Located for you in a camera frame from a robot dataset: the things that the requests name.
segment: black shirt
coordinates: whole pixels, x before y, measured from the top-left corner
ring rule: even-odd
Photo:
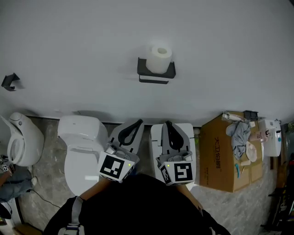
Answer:
[[[68,199],[45,228],[44,235],[57,235],[71,222],[75,197]],[[158,233],[180,231],[193,234],[229,235],[204,210],[203,215],[173,186],[147,175],[129,176],[122,184],[112,182],[104,191],[84,201],[79,222],[86,235]]]

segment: toilet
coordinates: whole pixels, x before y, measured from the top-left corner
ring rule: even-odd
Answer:
[[[105,150],[108,140],[106,127],[95,117],[64,116],[59,121],[57,134],[67,145],[66,182],[79,196],[99,179],[99,154]]]
[[[10,128],[11,138],[8,143],[9,162],[21,167],[36,164],[41,158],[44,136],[27,116],[14,112],[9,120],[0,118]]]

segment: toilet lid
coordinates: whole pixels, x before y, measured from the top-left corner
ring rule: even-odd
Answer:
[[[68,150],[64,163],[64,174],[70,190],[80,196],[98,182],[97,157],[92,153]]]

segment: wall hook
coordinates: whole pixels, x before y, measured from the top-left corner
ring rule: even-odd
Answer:
[[[15,86],[11,86],[11,83],[17,80],[20,80],[19,77],[13,73],[12,75],[5,76],[1,86],[8,91],[15,91]]]

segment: white appliance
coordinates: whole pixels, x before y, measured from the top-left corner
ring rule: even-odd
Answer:
[[[42,154],[44,136],[27,116],[15,112],[9,121],[1,116],[10,128],[11,138],[8,143],[7,156],[10,162],[21,167],[36,164]]]
[[[64,116],[59,121],[57,134],[67,145],[66,182],[79,196],[99,180],[98,160],[106,148],[107,130],[95,117]]]
[[[265,132],[267,141],[263,142],[264,156],[278,157],[281,153],[282,132],[278,120],[262,119],[258,121],[260,131]]]
[[[190,123],[179,123],[176,125],[180,127],[184,131],[184,133],[188,136],[190,140],[190,150],[192,152],[192,160],[196,163],[196,148],[195,148],[193,126]],[[155,178],[165,183],[162,173],[160,169],[158,168],[158,162],[156,160],[156,158],[162,154],[162,143],[161,143],[162,126],[163,124],[157,124],[151,127],[151,133],[149,138],[149,152],[153,162]],[[186,186],[189,190],[191,190],[192,187],[195,186],[195,184],[194,182],[191,182],[189,184],[186,184]]]

